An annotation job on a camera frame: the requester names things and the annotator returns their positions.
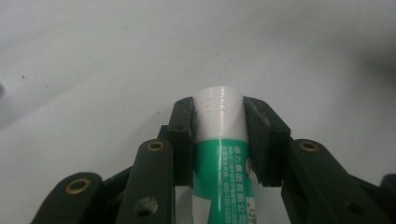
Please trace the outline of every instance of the tube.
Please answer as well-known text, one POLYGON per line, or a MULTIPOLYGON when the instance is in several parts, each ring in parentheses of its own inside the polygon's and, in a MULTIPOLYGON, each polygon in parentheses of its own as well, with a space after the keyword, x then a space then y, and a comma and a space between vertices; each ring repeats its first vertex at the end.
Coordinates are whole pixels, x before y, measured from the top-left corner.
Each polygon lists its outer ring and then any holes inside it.
POLYGON ((255 224, 243 95, 212 87, 194 97, 194 224, 255 224))

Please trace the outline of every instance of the screw hole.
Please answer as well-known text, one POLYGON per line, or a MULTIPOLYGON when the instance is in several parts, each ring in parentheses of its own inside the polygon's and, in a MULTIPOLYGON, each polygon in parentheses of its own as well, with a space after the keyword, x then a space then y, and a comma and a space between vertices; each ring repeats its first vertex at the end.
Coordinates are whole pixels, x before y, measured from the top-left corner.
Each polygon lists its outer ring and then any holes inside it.
POLYGON ((73 180, 66 186, 66 193, 78 194, 90 187, 91 180, 87 178, 80 178, 73 180))
POLYGON ((300 148, 307 150, 307 151, 311 151, 311 152, 315 152, 318 151, 319 148, 317 147, 317 145, 310 143, 310 142, 302 142, 300 143, 300 148))
POLYGON ((349 211, 355 214, 361 215, 364 213, 364 210, 358 204, 352 202, 345 202, 345 206, 349 211))
POLYGON ((151 151, 158 151, 163 148, 163 143, 162 142, 152 142, 148 144, 148 149, 151 151))
POLYGON ((158 202, 155 198, 146 197, 134 205, 134 212, 139 217, 148 217, 157 212, 158 202))

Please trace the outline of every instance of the white tube cap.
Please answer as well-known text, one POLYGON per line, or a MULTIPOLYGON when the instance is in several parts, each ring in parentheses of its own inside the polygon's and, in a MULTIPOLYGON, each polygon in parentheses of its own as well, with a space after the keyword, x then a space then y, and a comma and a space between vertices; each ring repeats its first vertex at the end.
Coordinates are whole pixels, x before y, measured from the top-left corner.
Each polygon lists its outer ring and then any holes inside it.
POLYGON ((194 96, 195 143, 216 138, 247 142, 243 95, 229 87, 211 87, 194 96))

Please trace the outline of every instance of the green label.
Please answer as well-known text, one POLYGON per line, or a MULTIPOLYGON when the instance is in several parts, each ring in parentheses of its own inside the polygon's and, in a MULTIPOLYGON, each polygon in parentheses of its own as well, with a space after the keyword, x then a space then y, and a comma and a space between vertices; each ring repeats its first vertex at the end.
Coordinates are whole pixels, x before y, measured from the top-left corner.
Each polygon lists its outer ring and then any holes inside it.
POLYGON ((214 139, 195 145, 193 195, 211 201, 208 224, 255 224, 248 144, 214 139))

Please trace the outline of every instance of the white background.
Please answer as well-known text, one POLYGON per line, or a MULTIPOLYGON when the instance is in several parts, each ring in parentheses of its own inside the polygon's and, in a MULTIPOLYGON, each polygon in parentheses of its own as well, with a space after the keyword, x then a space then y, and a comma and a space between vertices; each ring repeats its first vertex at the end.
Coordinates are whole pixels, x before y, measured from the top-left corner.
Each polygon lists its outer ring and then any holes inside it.
MULTIPOLYGON (((175 101, 216 85, 266 101, 353 175, 396 170, 393 0, 4 0, 0 82, 2 224, 30 222, 66 176, 132 165, 175 101)), ((288 223, 279 190, 259 189, 259 223, 288 223)))

